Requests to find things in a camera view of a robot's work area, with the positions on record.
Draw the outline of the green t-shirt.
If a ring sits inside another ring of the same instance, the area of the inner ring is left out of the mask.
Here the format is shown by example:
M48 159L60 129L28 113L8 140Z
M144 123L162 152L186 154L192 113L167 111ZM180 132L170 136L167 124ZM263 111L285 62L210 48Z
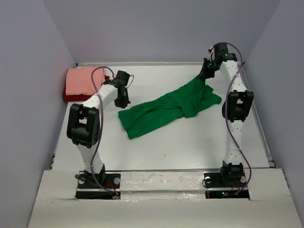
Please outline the green t-shirt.
M118 118L129 139L134 139L164 127L181 118L195 117L222 98L198 77L161 97L118 112Z

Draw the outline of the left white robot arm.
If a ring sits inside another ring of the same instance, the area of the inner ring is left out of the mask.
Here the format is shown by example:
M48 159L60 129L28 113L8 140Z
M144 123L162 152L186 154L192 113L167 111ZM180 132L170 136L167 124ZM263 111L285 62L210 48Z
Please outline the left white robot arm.
M131 103L128 96L131 75L119 70L113 79L105 80L98 89L94 73L99 69L109 68L100 66L92 71L91 81L95 94L81 104L70 106L66 134L79 150L85 166L84 173L76 175L76 178L109 191L103 186L106 180L105 164L98 153L103 132L104 109L111 102L119 108L126 108Z

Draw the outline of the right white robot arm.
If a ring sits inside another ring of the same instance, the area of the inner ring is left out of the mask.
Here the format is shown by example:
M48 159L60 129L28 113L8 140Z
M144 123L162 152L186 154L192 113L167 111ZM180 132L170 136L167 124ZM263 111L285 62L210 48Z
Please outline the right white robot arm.
M248 159L241 148L242 128L247 119L254 99L241 78L241 54L231 53L230 43L220 42L209 49L210 57L203 61L198 75L200 80L207 80L220 71L228 85L222 116L227 128L226 152L219 172L205 174L203 184L206 188L221 188L235 185L242 186L241 179L245 176L244 166L249 165Z

